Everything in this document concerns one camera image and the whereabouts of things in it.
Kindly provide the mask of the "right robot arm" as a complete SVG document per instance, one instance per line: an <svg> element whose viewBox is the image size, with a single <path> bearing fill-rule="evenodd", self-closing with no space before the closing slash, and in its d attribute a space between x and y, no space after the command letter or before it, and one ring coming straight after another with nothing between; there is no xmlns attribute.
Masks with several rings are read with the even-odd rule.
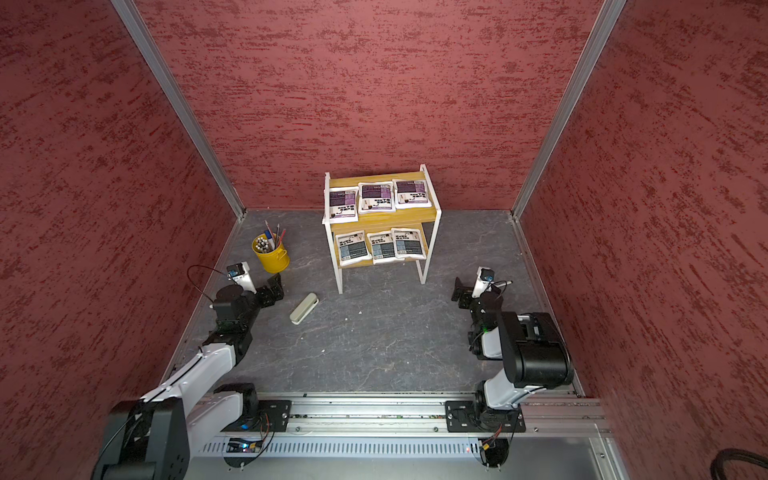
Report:
<svg viewBox="0 0 768 480"><path fill-rule="evenodd" d="M470 287L456 279L451 300L470 313L468 349L501 370L478 383L469 422L481 430L502 430L519 418L520 404L543 390L572 382L574 369L564 339L545 312L503 309L503 288L487 269Z"/></svg>

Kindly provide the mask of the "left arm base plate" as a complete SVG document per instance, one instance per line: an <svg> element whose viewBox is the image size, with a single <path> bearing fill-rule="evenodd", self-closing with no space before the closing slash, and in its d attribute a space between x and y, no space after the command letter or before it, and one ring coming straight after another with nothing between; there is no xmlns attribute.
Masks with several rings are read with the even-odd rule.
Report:
<svg viewBox="0 0 768 480"><path fill-rule="evenodd" d="M291 407L290 400L259 400L255 405L247 403L241 415L227 425L223 432L261 435L285 432Z"/></svg>

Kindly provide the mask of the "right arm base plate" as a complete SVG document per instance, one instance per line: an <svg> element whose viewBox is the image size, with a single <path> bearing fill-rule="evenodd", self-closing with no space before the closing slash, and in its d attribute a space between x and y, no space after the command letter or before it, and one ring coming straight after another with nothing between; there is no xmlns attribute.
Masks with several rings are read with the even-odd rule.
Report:
<svg viewBox="0 0 768 480"><path fill-rule="evenodd" d="M451 433L523 433L526 424L520 409L495 410L473 401L446 401L447 430Z"/></svg>

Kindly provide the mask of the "purple coffee bag bottom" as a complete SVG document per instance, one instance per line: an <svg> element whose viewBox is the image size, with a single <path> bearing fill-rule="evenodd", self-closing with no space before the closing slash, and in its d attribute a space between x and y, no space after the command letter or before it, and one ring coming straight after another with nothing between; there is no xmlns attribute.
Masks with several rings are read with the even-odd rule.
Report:
<svg viewBox="0 0 768 480"><path fill-rule="evenodd" d="M397 210L430 208L428 185L425 180L394 179L394 206Z"/></svg>

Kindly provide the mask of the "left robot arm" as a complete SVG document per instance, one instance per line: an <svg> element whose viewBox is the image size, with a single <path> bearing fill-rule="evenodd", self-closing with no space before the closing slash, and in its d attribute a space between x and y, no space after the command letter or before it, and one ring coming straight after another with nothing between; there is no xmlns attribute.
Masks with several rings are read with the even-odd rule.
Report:
<svg viewBox="0 0 768 480"><path fill-rule="evenodd" d="M212 301L216 327L179 371L110 411L94 479L182 479L194 454L226 429L261 435L268 447L285 430L290 404L262 405L254 385L219 380L245 357L259 311L283 299L280 275L253 291L238 283Z"/></svg>

